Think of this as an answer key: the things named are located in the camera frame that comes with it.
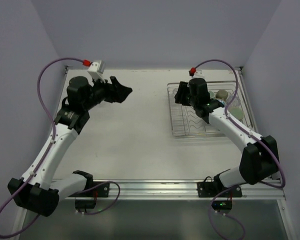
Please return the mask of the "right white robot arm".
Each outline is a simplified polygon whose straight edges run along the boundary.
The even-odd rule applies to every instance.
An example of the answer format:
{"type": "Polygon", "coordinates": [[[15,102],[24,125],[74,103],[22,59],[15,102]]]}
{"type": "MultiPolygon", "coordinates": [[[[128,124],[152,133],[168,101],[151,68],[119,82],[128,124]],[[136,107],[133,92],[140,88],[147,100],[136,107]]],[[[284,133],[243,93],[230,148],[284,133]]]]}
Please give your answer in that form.
{"type": "Polygon", "coordinates": [[[192,107],[204,122],[221,131],[240,150],[237,167],[225,170],[213,178],[220,188],[260,183],[279,171],[277,142],[272,136],[262,136],[246,127],[226,110],[219,99],[211,98],[203,78],[181,81],[174,96],[175,103],[192,107]]]}

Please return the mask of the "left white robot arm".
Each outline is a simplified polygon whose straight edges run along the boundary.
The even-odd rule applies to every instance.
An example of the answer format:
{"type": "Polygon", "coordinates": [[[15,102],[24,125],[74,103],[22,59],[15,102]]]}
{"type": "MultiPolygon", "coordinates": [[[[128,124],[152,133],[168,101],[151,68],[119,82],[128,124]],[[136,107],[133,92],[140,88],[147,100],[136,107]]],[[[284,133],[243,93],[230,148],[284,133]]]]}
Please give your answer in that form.
{"type": "Polygon", "coordinates": [[[12,178],[8,183],[8,190],[16,205],[48,217],[60,201],[74,194],[91,191],[94,186],[92,174],[76,170],[70,176],[53,182],[55,172],[68,148],[88,122],[89,111],[103,101],[122,103],[132,91],[114,76],[110,77],[110,82],[97,79],[92,83],[84,76],[73,77],[44,149],[20,179],[12,178]]]}

